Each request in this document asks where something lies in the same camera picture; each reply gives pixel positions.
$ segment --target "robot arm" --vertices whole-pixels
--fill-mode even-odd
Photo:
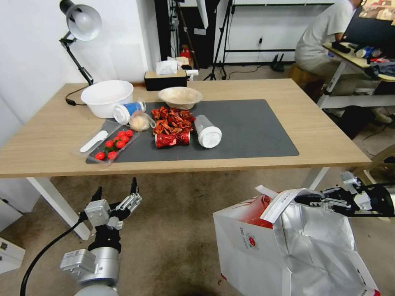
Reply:
[[[83,287],[77,295],[85,295],[81,293],[92,289],[90,287],[93,284],[97,289],[107,291],[110,287],[116,291],[118,256],[121,252],[119,231],[123,220],[131,215],[142,200],[136,178],[133,178],[130,195],[122,202],[108,204],[107,200],[101,199],[101,193],[102,188],[99,187],[83,214],[96,230],[95,241],[88,249],[64,254],[60,264],[60,269],[70,272]]]
[[[346,189],[329,188],[317,194],[296,197],[295,202],[323,207],[347,217],[395,217],[395,184],[364,186],[348,171],[340,177]]]

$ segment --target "desk lamp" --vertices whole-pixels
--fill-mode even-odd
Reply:
[[[75,5],[70,0],[62,0],[59,6],[60,10],[66,15],[67,27],[69,28],[67,34],[59,41],[66,49],[73,62],[77,65],[82,76],[89,85],[92,85],[93,77],[84,67],[81,67],[70,51],[70,45],[76,42],[77,39],[89,41],[96,38],[102,27],[102,19],[95,9],[87,5]]]

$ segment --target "beige bowl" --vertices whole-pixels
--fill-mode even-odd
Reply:
[[[158,93],[158,97],[169,107],[189,110],[202,100],[203,95],[192,88],[176,86],[161,90]]]

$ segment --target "cherry tomato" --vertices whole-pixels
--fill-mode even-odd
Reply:
[[[132,131],[131,129],[128,129],[128,130],[125,132],[125,135],[128,136],[129,138],[131,138],[131,137],[133,137],[133,131]]]
[[[97,152],[95,158],[97,160],[103,160],[106,155],[103,152]]]
[[[120,138],[122,136],[124,136],[124,135],[125,135],[125,131],[119,131],[118,134],[117,134],[117,136],[120,137]]]
[[[114,141],[108,140],[108,141],[105,143],[105,146],[108,147],[108,148],[112,148],[112,146],[114,146]]]
[[[124,141],[125,143],[129,142],[129,137],[128,136],[122,136],[121,141]]]
[[[110,153],[107,155],[107,158],[108,158],[108,159],[116,159],[116,157],[117,157],[117,155],[116,155],[116,152],[115,152],[115,151],[112,151],[112,152],[110,152]]]
[[[125,146],[125,144],[126,143],[124,141],[118,141],[116,143],[116,147],[117,147],[117,149],[122,149]]]

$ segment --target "red logo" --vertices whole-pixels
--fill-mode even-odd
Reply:
[[[250,244],[255,247],[256,243],[252,237],[249,238]]]

